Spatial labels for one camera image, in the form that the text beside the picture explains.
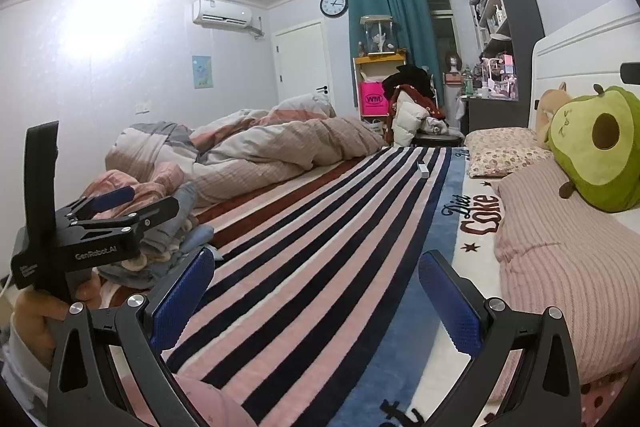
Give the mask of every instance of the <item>white cable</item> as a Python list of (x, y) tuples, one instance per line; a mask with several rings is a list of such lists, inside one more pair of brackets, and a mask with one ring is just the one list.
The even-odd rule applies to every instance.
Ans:
[(9, 288), (9, 286), (11, 286), (11, 275), (12, 275), (12, 273), (9, 272), (9, 277), (6, 280), (6, 284), (4, 285), (4, 288), (2, 288), (2, 290), (0, 290), (0, 299), (4, 296), (4, 292), (6, 292), (6, 289)]

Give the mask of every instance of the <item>door frame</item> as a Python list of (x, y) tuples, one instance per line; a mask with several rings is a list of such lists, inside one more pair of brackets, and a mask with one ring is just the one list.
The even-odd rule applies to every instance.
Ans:
[(289, 28), (277, 30), (271, 33), (271, 53), (273, 53), (273, 66), (276, 70), (276, 83), (278, 85), (278, 101), (282, 102), (282, 88), (280, 87), (280, 61), (278, 60), (278, 51), (276, 49), (276, 37), (291, 33), (297, 30), (308, 28), (309, 26), (315, 26), (319, 24), (322, 32), (322, 45), (324, 46), (324, 63), (327, 71), (327, 84), (329, 86), (329, 100), (335, 110), (335, 95), (334, 95), (334, 74), (331, 70), (331, 55), (329, 54), (329, 41), (326, 36), (326, 22), (324, 19), (313, 19), (304, 23), (296, 24)]

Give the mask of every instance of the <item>door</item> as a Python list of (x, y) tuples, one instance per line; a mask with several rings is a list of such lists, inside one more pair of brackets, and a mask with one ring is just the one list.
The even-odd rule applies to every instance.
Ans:
[(273, 44), (280, 101), (310, 92), (333, 99), (322, 21), (279, 32)]

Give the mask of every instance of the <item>air conditioner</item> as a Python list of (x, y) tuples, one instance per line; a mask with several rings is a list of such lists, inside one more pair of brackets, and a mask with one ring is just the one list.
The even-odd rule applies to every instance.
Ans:
[(197, 0), (193, 4), (193, 22), (246, 28), (253, 14), (247, 6), (218, 0)]

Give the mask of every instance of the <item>blue stripe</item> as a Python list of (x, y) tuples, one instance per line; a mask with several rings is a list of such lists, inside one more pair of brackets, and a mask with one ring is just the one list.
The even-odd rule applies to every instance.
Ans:
[[(464, 176), (465, 157), (452, 154), (449, 172), (422, 248), (422, 252), (440, 250), (449, 262), (456, 246), (458, 214), (443, 216), (440, 210), (452, 200), (453, 195), (462, 193)], [(383, 400), (390, 403), (399, 401), (398, 409), (406, 410), (424, 373), (439, 326), (440, 319), (418, 281), (416, 267), (376, 354), (328, 427), (375, 427), (383, 424), (386, 421), (380, 410)]]

